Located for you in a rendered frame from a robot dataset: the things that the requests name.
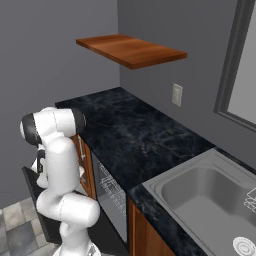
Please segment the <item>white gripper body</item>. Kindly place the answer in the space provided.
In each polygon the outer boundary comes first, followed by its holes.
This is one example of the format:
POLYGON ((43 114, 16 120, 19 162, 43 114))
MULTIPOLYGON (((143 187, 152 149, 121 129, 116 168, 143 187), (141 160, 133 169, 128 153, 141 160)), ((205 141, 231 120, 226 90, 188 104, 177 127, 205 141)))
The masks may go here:
POLYGON ((40 188, 47 189, 48 188, 47 174, 45 172, 40 173, 36 183, 40 188))

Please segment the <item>brown wooden cupboard door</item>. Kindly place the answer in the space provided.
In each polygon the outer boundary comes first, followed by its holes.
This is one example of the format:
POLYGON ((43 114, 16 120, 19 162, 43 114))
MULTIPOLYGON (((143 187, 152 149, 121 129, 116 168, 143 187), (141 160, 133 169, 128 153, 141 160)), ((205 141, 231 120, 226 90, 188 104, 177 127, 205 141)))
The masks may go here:
POLYGON ((73 140, 76 150, 77 150, 79 165, 84 168, 84 173, 83 173, 82 177, 80 178, 80 183, 81 183, 82 187, 84 188, 84 190, 86 191, 87 195, 89 197, 95 199, 96 198, 96 189, 95 189, 93 165, 92 165, 90 148, 87 146, 87 144, 81 138, 83 154, 84 154, 84 161, 81 161, 78 135, 73 136, 72 140, 73 140))

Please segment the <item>grey dishwasher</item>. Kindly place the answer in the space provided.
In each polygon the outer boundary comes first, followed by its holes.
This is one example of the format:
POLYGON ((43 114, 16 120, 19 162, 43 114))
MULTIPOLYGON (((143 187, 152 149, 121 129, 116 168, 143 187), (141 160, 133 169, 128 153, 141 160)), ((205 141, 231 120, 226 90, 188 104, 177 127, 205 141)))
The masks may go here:
POLYGON ((106 213, 110 222, 116 229, 117 233, 121 237, 124 243, 128 242, 128 233, 127 233, 127 197, 126 197, 126 216, 123 216, 121 212, 118 210, 116 205, 110 199, 108 194, 100 185, 100 179, 103 177, 103 174, 99 170, 100 160, 94 155, 91 155, 92 165, 93 165, 93 174, 94 174, 94 182, 96 189, 96 196, 99 204, 102 209, 106 213))

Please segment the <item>dark dishwasher door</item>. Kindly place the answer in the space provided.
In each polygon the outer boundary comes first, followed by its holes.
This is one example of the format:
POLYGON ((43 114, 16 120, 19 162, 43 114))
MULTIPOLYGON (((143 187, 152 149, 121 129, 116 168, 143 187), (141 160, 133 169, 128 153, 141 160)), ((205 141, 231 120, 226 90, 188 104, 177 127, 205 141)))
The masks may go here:
MULTIPOLYGON (((22 168, 33 203, 36 203, 43 189, 36 183, 38 174, 27 167, 22 168)), ((61 244, 61 236, 59 234, 60 221, 49 219, 40 213, 37 213, 46 241, 54 244, 61 244)), ((88 234, 93 243, 97 245, 99 250, 104 254, 114 256, 129 256, 129 250, 122 241, 121 237, 115 231, 110 220, 104 213, 100 212, 98 222, 88 229, 88 234)))

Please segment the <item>brown wooden sink cupboard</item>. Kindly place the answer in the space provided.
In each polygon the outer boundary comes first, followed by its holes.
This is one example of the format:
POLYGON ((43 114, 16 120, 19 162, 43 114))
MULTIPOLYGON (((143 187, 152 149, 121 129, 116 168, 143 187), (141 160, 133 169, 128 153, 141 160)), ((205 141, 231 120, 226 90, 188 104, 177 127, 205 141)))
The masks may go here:
POLYGON ((175 256, 131 199, 128 219, 130 256, 175 256))

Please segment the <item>grey steel sink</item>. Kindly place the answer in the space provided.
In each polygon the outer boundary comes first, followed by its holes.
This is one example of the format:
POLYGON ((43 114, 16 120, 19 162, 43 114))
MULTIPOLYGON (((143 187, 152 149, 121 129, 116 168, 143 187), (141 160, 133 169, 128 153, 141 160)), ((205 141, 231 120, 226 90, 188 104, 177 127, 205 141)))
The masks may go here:
POLYGON ((210 149, 146 182, 145 189, 208 256, 239 256, 236 237, 256 244, 256 213, 244 205, 256 175, 210 149))

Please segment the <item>round white sink drain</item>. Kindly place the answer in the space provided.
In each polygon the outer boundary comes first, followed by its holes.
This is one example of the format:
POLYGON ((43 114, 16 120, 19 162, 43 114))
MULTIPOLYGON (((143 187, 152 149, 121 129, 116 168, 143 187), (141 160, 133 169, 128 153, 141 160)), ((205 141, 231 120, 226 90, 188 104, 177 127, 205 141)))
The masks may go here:
POLYGON ((256 244, 245 237, 236 237, 233 248, 239 256, 256 256, 256 244))

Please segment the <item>grey framed window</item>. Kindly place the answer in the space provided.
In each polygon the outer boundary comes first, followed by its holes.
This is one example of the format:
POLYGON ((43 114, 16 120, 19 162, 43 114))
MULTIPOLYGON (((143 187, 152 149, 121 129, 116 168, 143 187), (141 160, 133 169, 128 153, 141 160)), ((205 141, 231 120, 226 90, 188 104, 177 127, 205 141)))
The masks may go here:
POLYGON ((214 112, 256 132, 256 124, 228 110, 256 0, 238 0, 221 74, 214 112))

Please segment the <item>brown wooden wall shelf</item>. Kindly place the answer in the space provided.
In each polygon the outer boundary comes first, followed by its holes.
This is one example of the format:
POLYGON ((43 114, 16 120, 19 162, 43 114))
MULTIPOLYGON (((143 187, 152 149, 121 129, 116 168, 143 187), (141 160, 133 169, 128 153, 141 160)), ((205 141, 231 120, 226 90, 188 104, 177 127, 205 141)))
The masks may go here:
POLYGON ((186 52, 123 34, 81 38, 76 43, 131 70, 188 57, 186 52))

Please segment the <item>pale wall socket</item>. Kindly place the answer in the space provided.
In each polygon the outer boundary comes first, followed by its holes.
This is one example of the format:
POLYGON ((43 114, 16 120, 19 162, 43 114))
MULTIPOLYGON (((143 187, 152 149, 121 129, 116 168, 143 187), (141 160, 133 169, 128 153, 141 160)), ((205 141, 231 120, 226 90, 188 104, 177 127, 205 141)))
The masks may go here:
POLYGON ((172 93, 172 103, 177 105, 177 106, 181 106, 182 103, 182 92, 183 92, 183 87, 178 85, 178 84, 174 84, 173 85, 173 93, 172 93))

